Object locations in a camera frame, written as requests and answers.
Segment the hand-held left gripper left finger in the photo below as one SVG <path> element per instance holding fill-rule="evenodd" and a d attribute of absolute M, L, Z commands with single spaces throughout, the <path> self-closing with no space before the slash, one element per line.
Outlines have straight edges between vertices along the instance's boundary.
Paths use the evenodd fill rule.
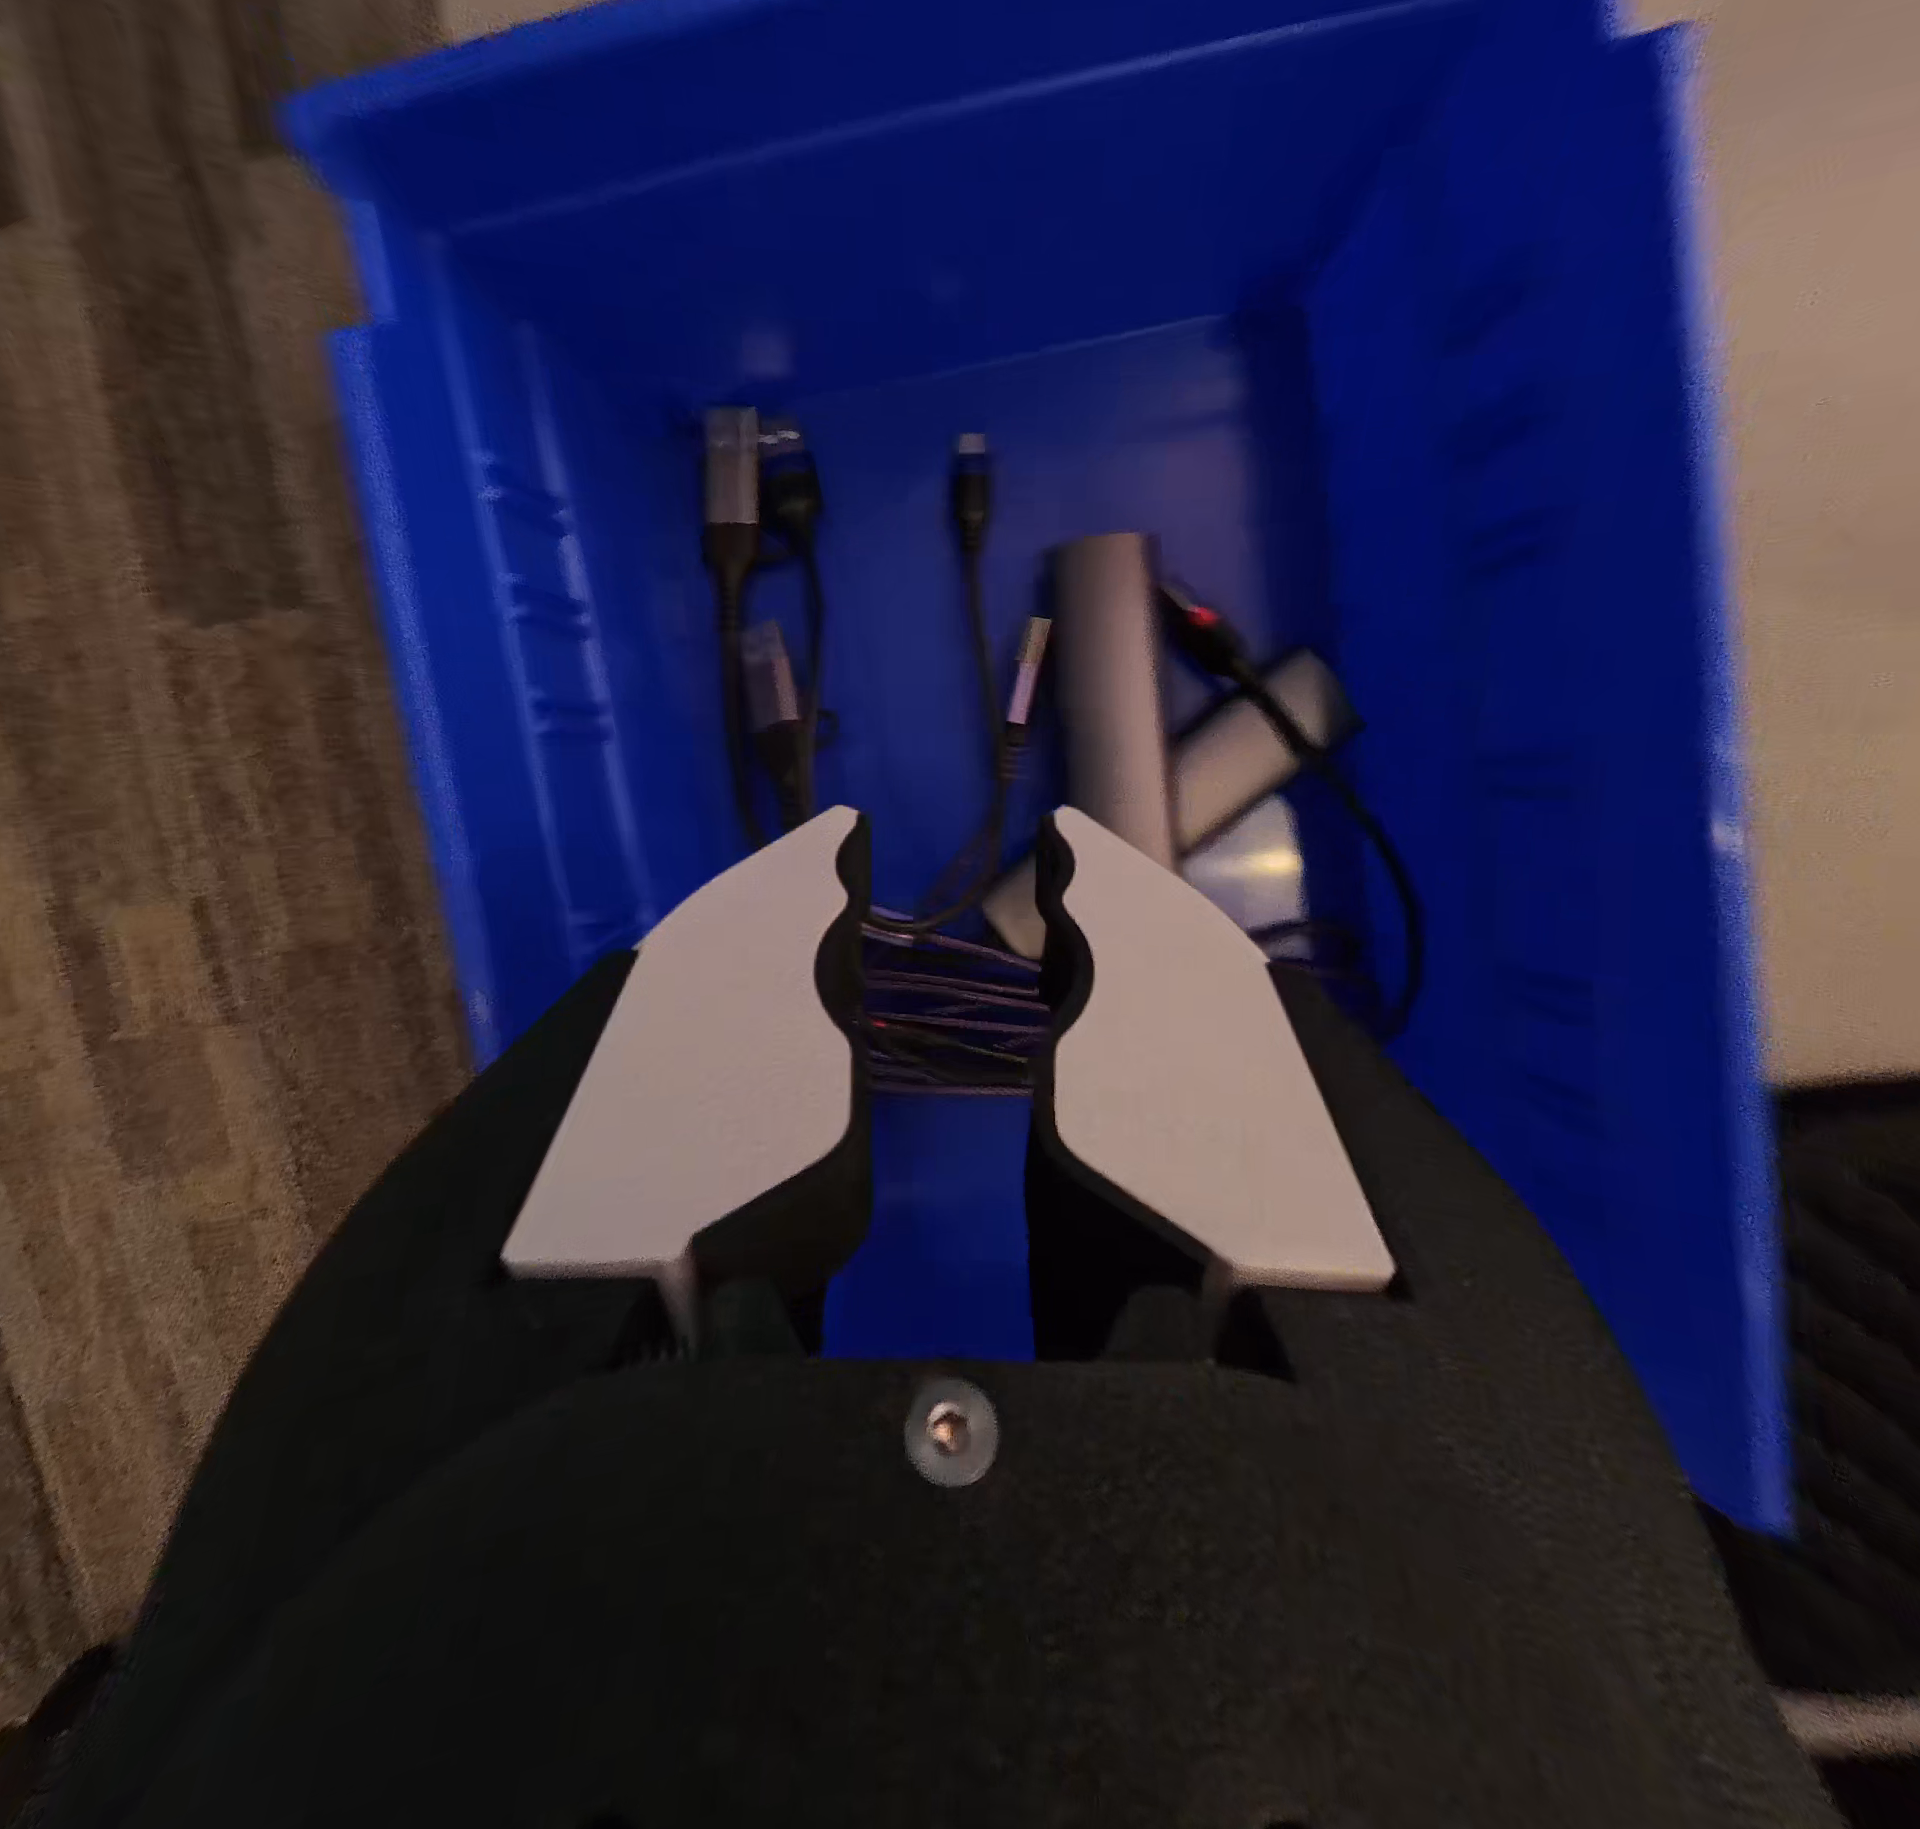
<path fill-rule="evenodd" d="M 875 1206 L 871 896 L 871 821 L 834 805 L 641 941 L 505 1273 L 648 1282 L 681 1338 L 720 1286 L 825 1295 Z"/>

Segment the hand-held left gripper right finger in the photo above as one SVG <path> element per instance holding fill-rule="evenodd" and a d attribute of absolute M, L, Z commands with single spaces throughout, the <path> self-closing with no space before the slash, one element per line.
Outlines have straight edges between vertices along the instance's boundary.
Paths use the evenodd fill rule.
<path fill-rule="evenodd" d="M 1170 1289 L 1385 1295 L 1396 1257 L 1269 962 L 1177 871 L 1075 807 L 1044 819 L 1030 1060 L 1037 1333 L 1113 1333 Z"/>

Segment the blue plastic bin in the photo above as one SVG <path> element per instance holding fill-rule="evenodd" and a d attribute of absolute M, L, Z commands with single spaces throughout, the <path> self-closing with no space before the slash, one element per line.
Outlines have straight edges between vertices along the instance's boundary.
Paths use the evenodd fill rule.
<path fill-rule="evenodd" d="M 1331 659 L 1428 921 L 1396 1059 L 1784 1529 L 1688 40 L 1618 3 L 611 0 L 290 99 L 476 1060 L 741 855 L 710 406 L 812 443 L 823 793 L 928 894 L 988 796 L 981 430 L 998 655 L 1115 530 Z"/>

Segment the black wrist rest pad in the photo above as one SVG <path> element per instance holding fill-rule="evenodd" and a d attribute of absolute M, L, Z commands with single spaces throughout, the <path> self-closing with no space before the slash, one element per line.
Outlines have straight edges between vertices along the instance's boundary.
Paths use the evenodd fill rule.
<path fill-rule="evenodd" d="M 1792 1526 L 1784 1676 L 1915 1695 L 1915 1077 L 1781 1101 Z"/>

